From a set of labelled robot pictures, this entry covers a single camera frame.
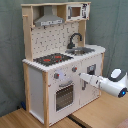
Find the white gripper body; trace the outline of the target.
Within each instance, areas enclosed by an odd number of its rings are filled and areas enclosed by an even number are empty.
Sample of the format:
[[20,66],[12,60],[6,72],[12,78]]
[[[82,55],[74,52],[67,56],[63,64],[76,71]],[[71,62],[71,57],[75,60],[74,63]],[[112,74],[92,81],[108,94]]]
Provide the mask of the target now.
[[88,84],[90,84],[96,88],[100,87],[100,80],[101,80],[100,76],[90,75],[90,74],[86,74],[86,73],[80,73],[79,77],[82,80],[86,81]]

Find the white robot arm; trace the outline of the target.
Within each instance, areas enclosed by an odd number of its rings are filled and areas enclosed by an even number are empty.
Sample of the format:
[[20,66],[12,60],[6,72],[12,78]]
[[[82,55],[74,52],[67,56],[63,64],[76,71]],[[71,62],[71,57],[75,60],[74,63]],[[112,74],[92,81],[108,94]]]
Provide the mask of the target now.
[[121,69],[114,69],[108,78],[87,73],[80,73],[79,77],[88,84],[118,98],[128,92],[128,73]]

